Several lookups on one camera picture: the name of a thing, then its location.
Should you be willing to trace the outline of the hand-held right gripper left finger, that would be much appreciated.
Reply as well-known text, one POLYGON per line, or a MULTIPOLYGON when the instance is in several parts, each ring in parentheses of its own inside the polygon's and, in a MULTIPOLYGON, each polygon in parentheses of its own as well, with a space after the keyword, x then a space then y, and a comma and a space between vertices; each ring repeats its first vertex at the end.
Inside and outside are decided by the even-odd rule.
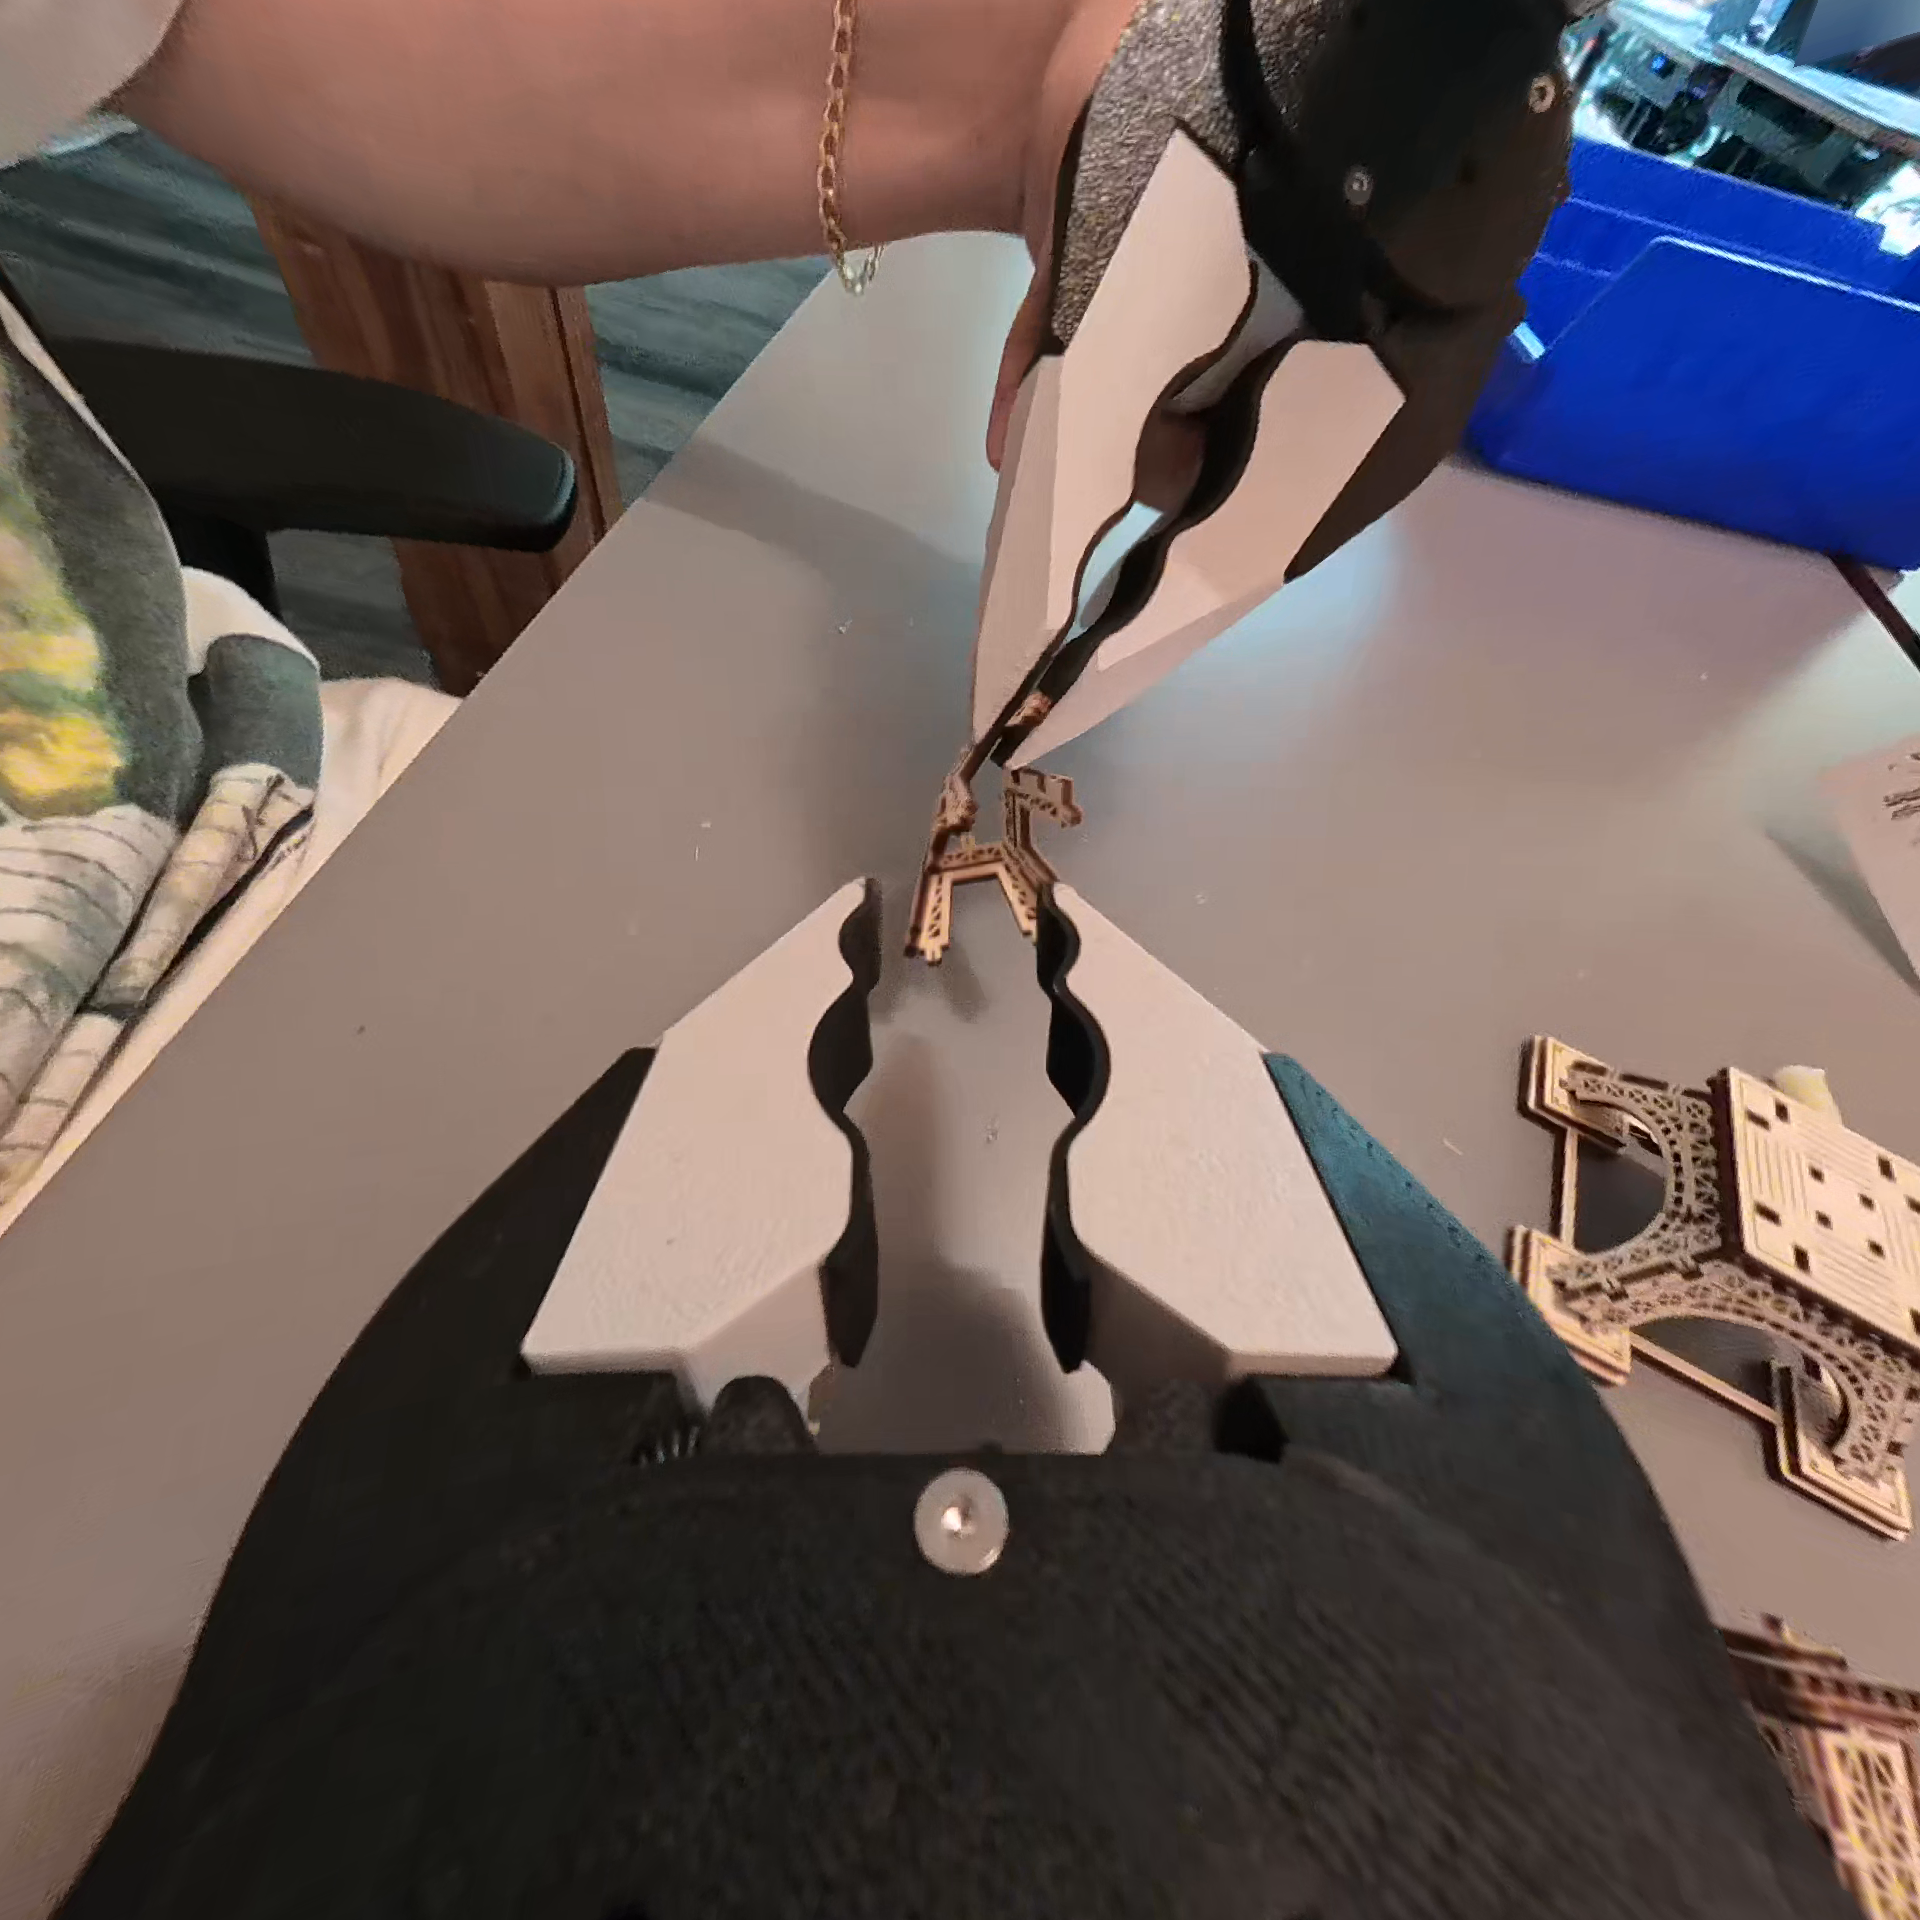
POLYGON ((538 1376, 665 1376, 686 1413, 774 1381, 813 1418, 874 1328, 870 1148, 881 895, 861 877, 732 974, 640 1088, 523 1338, 538 1376))

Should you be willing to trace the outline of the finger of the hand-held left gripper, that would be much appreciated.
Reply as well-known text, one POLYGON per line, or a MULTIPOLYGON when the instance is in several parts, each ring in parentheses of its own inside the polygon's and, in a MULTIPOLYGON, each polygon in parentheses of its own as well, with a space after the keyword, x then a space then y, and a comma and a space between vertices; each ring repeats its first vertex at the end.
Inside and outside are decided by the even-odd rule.
POLYGON ((1193 496, 1126 554, 1146 563, 1146 580, 1114 589, 1090 659, 1000 765, 1044 760, 1259 609, 1400 405, 1372 346, 1300 338, 1280 348, 1263 366, 1245 462, 1216 504, 1193 496))
POLYGON ((967 766, 1073 633, 1086 560, 1139 496, 1148 418, 1233 348, 1252 299, 1235 180, 1169 130, 1065 348, 1020 381, 981 577, 967 766))

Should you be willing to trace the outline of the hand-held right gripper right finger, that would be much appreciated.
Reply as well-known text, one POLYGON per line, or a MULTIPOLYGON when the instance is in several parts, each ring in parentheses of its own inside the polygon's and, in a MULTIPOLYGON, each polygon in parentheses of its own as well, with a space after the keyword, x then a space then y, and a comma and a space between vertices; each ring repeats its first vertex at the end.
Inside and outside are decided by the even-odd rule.
POLYGON ((1118 1406, 1167 1385, 1384 1381, 1396 1339, 1272 1064, 1059 882, 1036 908, 1049 1148, 1039 1310, 1118 1406))

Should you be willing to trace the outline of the small wooden arch assembly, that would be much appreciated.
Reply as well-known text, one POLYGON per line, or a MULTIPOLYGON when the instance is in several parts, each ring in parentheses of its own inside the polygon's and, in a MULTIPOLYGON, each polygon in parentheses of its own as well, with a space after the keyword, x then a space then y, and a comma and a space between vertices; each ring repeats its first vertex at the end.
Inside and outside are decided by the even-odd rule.
POLYGON ((904 942, 904 956, 924 966, 940 966, 947 957, 953 895, 972 882, 994 882, 1020 934, 1035 945, 1044 895, 1059 879, 1035 844, 1035 820, 1051 820, 1059 827, 1078 827, 1084 820, 1065 773, 1031 766, 1005 770, 1000 833, 999 841, 981 841, 972 783, 984 765, 985 742, 972 742, 940 785, 904 942))

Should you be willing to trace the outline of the person's left forearm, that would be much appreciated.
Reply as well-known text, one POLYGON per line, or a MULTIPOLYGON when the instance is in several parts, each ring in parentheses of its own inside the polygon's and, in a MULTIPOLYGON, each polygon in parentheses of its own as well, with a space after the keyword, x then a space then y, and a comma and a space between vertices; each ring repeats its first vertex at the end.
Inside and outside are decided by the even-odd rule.
POLYGON ((792 5, 181 5, 115 101, 389 252, 580 284, 803 252, 825 37, 792 5))

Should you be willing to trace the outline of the grey desk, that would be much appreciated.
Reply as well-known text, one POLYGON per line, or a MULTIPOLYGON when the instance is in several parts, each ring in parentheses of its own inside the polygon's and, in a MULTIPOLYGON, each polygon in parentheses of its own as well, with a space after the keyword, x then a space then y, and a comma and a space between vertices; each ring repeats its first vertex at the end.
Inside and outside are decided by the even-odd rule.
MULTIPOLYGON (((967 729, 1025 256, 821 284, 3 1237, 3 1918, 43 1918, 174 1704, 349 1339, 601 1078, 881 882, 880 1323, 833 1452, 1094 1443, 1036 1320, 1035 951, 985 886, 901 957, 967 729)), ((1915 668, 1824 560, 1439 470, 1051 765, 1059 873, 1293 1054, 1486 1245, 1550 1194, 1551 1035, 1670 1080, 1824 1066, 1915 1158, 1915 984, 1824 779, 1915 668)))

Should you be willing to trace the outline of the person's left hand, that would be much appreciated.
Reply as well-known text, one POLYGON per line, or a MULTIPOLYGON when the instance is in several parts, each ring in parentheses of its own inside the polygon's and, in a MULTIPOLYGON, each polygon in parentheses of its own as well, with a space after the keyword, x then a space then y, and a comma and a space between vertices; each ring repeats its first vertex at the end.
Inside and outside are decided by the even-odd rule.
POLYGON ((1021 374, 1049 338, 1059 175, 1136 5, 861 5, 849 77, 847 230, 892 245, 994 230, 1025 245, 985 459, 1000 464, 1021 374))

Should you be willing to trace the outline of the blue plastic bin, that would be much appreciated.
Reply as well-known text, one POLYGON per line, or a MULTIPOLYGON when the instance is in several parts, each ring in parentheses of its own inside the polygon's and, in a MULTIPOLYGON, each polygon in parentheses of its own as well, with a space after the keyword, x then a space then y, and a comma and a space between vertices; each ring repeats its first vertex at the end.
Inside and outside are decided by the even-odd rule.
POLYGON ((1878 224, 1579 138, 1521 296, 1486 470, 1915 571, 1915 252, 1878 224))

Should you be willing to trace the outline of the wooden tower base model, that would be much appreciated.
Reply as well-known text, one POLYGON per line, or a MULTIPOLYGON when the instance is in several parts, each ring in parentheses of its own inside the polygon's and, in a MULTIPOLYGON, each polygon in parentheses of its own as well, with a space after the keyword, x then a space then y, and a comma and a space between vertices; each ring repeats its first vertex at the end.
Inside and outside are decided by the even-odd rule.
POLYGON ((1521 1113, 1556 1140, 1551 1225, 1507 1268, 1575 1363, 1635 1363, 1766 1430, 1778 1484, 1912 1535, 1915 1162, 1738 1066, 1704 1084, 1532 1039, 1521 1113))

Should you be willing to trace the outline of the paper instruction sheet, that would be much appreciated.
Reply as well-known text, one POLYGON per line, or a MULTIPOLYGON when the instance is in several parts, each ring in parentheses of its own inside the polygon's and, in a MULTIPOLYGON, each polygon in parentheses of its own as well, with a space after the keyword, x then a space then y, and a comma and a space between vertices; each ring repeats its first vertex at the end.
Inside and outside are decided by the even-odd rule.
POLYGON ((1820 788, 1868 902, 1915 974, 1915 734, 1830 766, 1820 788))

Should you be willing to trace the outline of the person's printed white shirt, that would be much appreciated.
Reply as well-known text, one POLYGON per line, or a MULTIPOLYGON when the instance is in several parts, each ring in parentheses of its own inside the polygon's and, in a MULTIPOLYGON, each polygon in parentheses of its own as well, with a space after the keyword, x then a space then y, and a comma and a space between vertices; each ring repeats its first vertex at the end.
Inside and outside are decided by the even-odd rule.
POLYGON ((454 709, 188 567, 3 291, 3 1225, 454 709))

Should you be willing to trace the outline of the wooden tower spire model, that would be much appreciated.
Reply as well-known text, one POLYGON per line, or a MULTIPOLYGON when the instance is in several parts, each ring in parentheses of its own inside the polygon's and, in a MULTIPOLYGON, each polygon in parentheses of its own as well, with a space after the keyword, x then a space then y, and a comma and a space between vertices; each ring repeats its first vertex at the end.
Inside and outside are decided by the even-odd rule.
POLYGON ((1915 1694, 1778 1616, 1718 1630, 1796 1811, 1867 1918, 1915 1918, 1915 1694))

